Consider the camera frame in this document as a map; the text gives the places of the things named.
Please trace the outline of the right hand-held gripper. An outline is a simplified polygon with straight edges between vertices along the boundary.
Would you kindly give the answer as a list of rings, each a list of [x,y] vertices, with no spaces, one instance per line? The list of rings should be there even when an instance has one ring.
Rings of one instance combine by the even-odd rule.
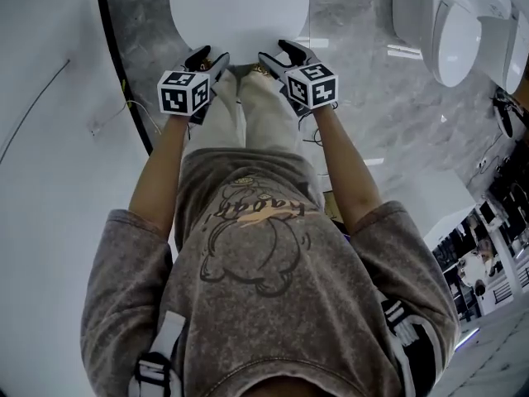
[[[288,55],[292,66],[302,67],[290,69],[289,65],[264,52],[258,53],[258,59],[274,79],[285,82],[286,98],[298,117],[337,102],[338,76],[319,63],[311,49],[284,39],[278,40],[278,45]]]

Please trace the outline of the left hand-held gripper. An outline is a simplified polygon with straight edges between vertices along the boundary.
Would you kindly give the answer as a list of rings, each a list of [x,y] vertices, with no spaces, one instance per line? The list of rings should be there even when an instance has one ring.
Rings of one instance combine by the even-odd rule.
[[[160,111],[164,114],[188,117],[193,124],[203,124],[214,99],[212,86],[230,64],[230,54],[219,55],[210,66],[200,65],[208,58],[211,46],[192,50],[184,63],[166,70],[157,84]]]

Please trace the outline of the person's left forearm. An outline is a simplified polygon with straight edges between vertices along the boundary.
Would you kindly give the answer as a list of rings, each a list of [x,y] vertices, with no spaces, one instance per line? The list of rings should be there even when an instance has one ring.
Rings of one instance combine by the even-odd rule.
[[[183,144],[189,118],[172,116],[141,171],[128,210],[169,238],[173,226]]]

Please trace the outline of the person's right forearm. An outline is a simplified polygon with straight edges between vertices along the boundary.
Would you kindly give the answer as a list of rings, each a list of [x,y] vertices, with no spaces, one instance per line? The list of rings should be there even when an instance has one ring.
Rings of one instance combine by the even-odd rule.
[[[312,113],[337,207],[347,231],[353,232],[366,214],[383,204],[379,189],[332,106],[315,108]]]

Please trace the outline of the white toilet with tank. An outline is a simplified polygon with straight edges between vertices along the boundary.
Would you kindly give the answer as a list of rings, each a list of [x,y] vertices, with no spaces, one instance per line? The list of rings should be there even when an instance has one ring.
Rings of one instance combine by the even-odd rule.
[[[505,20],[511,0],[392,0],[393,29],[399,39],[421,51],[436,81],[460,84],[476,61],[482,17]]]

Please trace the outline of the beige trousers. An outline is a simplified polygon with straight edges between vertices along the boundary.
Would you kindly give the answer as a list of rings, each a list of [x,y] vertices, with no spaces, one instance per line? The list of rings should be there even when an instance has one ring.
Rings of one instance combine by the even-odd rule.
[[[298,121],[274,80],[252,70],[238,80],[225,70],[203,124],[191,132],[183,153],[228,148],[303,155]]]

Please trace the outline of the black floor trim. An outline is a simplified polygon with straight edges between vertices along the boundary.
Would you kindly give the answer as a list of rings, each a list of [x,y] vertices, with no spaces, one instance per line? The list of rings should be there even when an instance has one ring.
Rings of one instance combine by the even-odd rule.
[[[133,93],[131,91],[131,86],[129,84],[128,78],[126,76],[126,71],[123,67],[122,58],[119,53],[117,40],[115,37],[114,29],[112,26],[112,19],[109,11],[109,6],[107,0],[98,0],[98,8],[100,12],[100,17],[102,20],[102,27],[105,33],[107,40],[107,46],[109,49],[110,56],[112,58],[112,63],[116,70],[117,77],[119,79],[120,87],[122,94],[126,100],[134,100]],[[125,108],[128,108],[131,111],[131,119],[134,122],[136,131],[141,139],[143,146],[148,155],[153,150],[152,142],[149,138],[148,132],[145,129],[143,120],[141,119],[140,112],[138,111],[138,105],[136,103],[126,103]]]

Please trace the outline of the white cabinet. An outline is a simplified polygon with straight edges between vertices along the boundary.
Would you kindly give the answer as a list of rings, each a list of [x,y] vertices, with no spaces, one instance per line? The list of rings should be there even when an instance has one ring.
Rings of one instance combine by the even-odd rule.
[[[470,214],[476,202],[453,170],[427,172],[420,178],[419,191],[421,217],[417,225],[433,250]]]

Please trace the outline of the black and white sneaker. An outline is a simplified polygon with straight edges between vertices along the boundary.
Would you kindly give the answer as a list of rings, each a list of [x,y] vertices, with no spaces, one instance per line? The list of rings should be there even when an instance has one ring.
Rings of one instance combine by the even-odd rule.
[[[493,113],[499,129],[505,137],[512,139],[513,129],[509,112],[510,107],[511,104],[506,101],[498,98],[493,99]]]

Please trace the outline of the brown printed t-shirt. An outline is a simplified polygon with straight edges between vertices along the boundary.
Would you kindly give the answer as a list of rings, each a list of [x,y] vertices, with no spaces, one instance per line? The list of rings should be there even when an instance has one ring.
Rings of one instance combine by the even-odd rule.
[[[126,397],[167,314],[162,349],[184,397],[241,397],[276,377],[331,397],[422,397],[460,324],[449,287],[397,202],[345,237],[300,156],[210,149],[183,161],[175,241],[127,210],[107,219],[81,322],[99,397]]]

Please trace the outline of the cluttered equipment rack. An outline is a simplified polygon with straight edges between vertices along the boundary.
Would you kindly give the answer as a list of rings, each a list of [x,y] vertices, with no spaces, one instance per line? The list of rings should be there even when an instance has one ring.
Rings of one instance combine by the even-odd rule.
[[[513,301],[507,269],[529,293],[529,140],[518,141],[476,207],[434,250],[462,322]]]

